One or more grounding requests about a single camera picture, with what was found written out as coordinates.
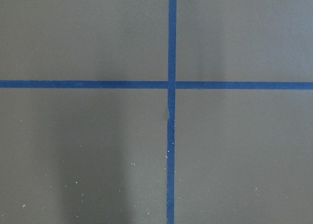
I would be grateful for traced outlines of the blue tape line crosswise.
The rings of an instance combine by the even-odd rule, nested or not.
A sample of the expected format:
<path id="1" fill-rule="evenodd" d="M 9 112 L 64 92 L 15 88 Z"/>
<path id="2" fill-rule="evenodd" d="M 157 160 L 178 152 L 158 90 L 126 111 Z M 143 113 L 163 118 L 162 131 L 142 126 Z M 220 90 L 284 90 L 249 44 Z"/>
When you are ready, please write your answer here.
<path id="1" fill-rule="evenodd" d="M 168 89 L 167 81 L 1 80 L 1 88 L 34 89 Z M 312 82 L 177 81 L 179 90 L 312 90 Z"/>

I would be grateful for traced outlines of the blue tape line lengthwise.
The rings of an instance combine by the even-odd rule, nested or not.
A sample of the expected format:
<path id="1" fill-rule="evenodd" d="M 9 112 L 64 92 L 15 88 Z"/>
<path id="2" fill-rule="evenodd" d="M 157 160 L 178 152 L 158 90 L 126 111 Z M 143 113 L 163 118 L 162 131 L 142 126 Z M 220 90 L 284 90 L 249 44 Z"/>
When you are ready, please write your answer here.
<path id="1" fill-rule="evenodd" d="M 168 5 L 168 87 L 167 87 L 167 208 L 168 224 L 175 222 L 175 113 L 176 113 L 177 0 Z"/>

